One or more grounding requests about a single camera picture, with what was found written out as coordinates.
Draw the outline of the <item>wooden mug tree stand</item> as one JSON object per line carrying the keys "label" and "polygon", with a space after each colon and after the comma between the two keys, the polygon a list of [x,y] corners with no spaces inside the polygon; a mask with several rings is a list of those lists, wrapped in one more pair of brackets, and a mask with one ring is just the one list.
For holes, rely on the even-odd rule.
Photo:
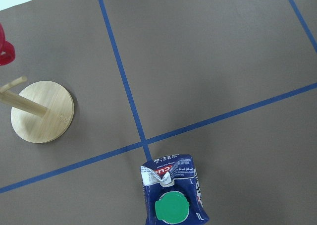
{"label": "wooden mug tree stand", "polygon": [[71,94],[60,84],[38,81],[19,94],[11,88],[27,81],[21,76],[0,88],[0,102],[11,106],[10,120],[15,133],[30,143],[48,143],[59,138],[71,125],[75,106]]}

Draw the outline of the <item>blue Pascual milk carton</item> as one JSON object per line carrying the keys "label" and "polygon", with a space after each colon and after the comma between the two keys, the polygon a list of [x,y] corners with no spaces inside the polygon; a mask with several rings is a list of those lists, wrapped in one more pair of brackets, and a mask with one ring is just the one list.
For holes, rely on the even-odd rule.
{"label": "blue Pascual milk carton", "polygon": [[210,220],[191,155],[154,159],[144,163],[140,173],[147,225],[204,225]]}

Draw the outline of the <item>red plastic cup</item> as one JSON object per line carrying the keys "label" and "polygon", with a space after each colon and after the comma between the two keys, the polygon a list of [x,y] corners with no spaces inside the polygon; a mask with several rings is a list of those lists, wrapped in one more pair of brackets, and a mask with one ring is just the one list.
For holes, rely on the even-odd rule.
{"label": "red plastic cup", "polygon": [[3,26],[0,25],[0,65],[7,65],[15,60],[14,46],[5,38]]}

